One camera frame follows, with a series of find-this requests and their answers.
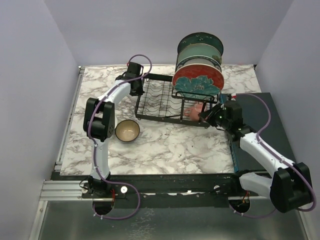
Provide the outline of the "plain pink mug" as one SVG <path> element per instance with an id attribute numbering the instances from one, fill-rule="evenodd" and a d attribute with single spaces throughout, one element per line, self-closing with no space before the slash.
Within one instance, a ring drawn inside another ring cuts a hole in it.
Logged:
<path id="1" fill-rule="evenodd" d="M 192 107 L 184 110 L 183 115 L 189 117 L 191 121 L 198 122 L 200 120 L 199 113 L 206 110 L 206 104 L 197 102 Z"/>

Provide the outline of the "black wire dish rack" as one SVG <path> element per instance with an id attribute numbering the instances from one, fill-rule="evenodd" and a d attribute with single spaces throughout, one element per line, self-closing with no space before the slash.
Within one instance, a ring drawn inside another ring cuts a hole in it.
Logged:
<path id="1" fill-rule="evenodd" d="M 220 102 L 221 94 L 208 95 L 206 99 L 184 97 L 172 85 L 169 75 L 150 73 L 142 81 L 144 93 L 138 96 L 135 104 L 135 117 L 139 120 L 180 124 L 208 128 L 203 121 L 192 121 L 184 113 L 196 103 L 203 103 L 207 110 Z"/>

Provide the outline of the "red plate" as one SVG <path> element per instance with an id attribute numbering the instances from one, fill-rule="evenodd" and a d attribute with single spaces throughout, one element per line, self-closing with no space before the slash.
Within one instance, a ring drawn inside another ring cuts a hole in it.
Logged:
<path id="1" fill-rule="evenodd" d="M 225 84 L 223 74 L 207 64 L 182 66 L 173 75 L 172 85 L 185 98 L 207 99 L 221 92 Z"/>

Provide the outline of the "white plate lettered rim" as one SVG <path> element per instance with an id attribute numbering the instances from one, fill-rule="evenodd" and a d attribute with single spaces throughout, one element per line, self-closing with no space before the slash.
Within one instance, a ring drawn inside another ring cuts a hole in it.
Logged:
<path id="1" fill-rule="evenodd" d="M 215 69 L 222 72 L 221 64 L 217 60 L 208 56 L 203 56 L 203 55 L 189 56 L 182 59 L 180 62 L 176 64 L 175 71 L 179 70 L 184 66 L 192 65 L 192 64 L 212 66 Z"/>

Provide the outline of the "light blue floral plate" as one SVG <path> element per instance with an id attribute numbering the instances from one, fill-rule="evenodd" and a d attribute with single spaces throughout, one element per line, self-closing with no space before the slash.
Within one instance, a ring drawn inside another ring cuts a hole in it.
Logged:
<path id="1" fill-rule="evenodd" d="M 216 60 L 219 64 L 222 64 L 222 54 L 214 46 L 197 43 L 191 44 L 185 47 L 177 56 L 177 62 L 181 62 L 183 59 L 193 56 L 205 56 Z"/>

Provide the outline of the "blue ceramic plate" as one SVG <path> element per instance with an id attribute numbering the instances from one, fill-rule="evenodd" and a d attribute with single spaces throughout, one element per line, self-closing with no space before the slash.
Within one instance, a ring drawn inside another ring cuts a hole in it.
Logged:
<path id="1" fill-rule="evenodd" d="M 224 52 L 224 45 L 222 41 L 215 35 L 207 32 L 195 32 L 185 36 L 177 46 L 177 53 L 179 54 L 184 48 L 194 44 L 207 44 L 215 47 L 221 55 Z"/>

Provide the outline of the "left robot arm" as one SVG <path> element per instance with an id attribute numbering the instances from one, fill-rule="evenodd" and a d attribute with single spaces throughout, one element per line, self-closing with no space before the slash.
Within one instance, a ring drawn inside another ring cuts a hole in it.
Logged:
<path id="1" fill-rule="evenodd" d="M 90 97 L 85 105 L 83 130 L 92 141 L 92 167 L 88 183 L 83 186 L 87 194 L 107 197 L 111 190 L 109 167 L 109 141 L 118 120 L 115 108 L 127 96 L 143 92 L 143 66 L 129 62 L 127 71 L 119 75 L 114 84 L 98 98 Z"/>

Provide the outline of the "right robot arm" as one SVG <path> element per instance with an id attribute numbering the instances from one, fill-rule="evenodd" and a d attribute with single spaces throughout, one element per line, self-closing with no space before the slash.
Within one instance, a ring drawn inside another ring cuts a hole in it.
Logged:
<path id="1" fill-rule="evenodd" d="M 242 108 L 237 101 L 219 103 L 198 116 L 210 126 L 222 128 L 228 139 L 237 142 L 239 148 L 251 155 L 270 176 L 243 171 L 230 183 L 230 191 L 234 195 L 254 192 L 268 198 L 281 213 L 291 210 L 304 212 L 304 206 L 308 204 L 311 204 L 309 211 L 316 207 L 317 198 L 308 166 L 281 155 L 260 137 L 259 131 L 244 124 Z"/>

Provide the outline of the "white small bowl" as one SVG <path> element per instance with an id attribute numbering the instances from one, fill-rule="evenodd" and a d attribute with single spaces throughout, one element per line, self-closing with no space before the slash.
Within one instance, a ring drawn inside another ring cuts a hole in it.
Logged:
<path id="1" fill-rule="evenodd" d="M 115 116 L 114 117 L 114 130 L 116 130 L 117 125 L 118 125 L 118 118 Z"/>

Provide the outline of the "dark bowl cream inside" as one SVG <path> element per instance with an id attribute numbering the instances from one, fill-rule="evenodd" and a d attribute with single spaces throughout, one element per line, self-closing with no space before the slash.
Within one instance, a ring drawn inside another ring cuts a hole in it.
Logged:
<path id="1" fill-rule="evenodd" d="M 131 119 L 126 119 L 119 122 L 115 128 L 115 136 L 123 143 L 130 143 L 140 135 L 139 124 Z"/>

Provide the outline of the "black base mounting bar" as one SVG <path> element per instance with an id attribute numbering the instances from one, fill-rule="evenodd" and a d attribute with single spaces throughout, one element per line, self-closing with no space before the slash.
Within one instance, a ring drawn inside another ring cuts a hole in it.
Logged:
<path id="1" fill-rule="evenodd" d="M 82 198 L 117 209 L 227 208 L 229 199 L 246 194 L 232 173 L 112 175 L 110 180 L 84 183 Z"/>

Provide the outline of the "blue network switch box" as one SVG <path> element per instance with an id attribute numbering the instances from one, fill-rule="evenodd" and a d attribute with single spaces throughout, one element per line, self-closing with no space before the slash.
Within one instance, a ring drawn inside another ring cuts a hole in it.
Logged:
<path id="1" fill-rule="evenodd" d="M 270 93 L 238 94 L 236 102 L 242 108 L 243 123 L 260 130 L 268 121 L 269 125 L 259 134 L 275 151 L 291 161 L 296 161 L 287 134 Z M 238 142 L 230 142 L 235 172 L 250 170 L 262 172 L 265 169 L 250 154 L 239 148 Z"/>

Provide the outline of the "left aluminium rail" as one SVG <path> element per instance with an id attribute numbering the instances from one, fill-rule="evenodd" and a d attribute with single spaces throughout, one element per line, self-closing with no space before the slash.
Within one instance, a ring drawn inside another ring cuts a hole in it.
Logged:
<path id="1" fill-rule="evenodd" d="M 73 115 L 74 115 L 74 112 L 75 112 L 77 99 L 78 99 L 78 96 L 79 96 L 79 92 L 80 92 L 83 76 L 84 76 L 85 69 L 86 69 L 85 66 L 79 66 L 78 68 L 79 68 L 79 73 L 78 73 L 78 77 L 77 77 L 75 92 L 73 94 L 73 98 L 72 98 L 72 102 L 71 102 L 71 105 L 70 105 L 69 114 L 68 114 L 68 117 L 67 117 L 66 126 L 65 126 L 65 129 L 64 129 L 63 137 L 62 137 L 62 142 L 60 144 L 59 151 L 58 151 L 58 154 L 57 154 L 57 158 L 55 160 L 55 165 L 61 165 L 61 162 L 63 161 L 63 158 L 64 158 L 64 152 L 65 152 L 65 149 L 66 149 L 66 144 L 68 143 L 68 139 L 69 139 L 70 129 L 71 129 L 72 121 L 73 121 Z"/>

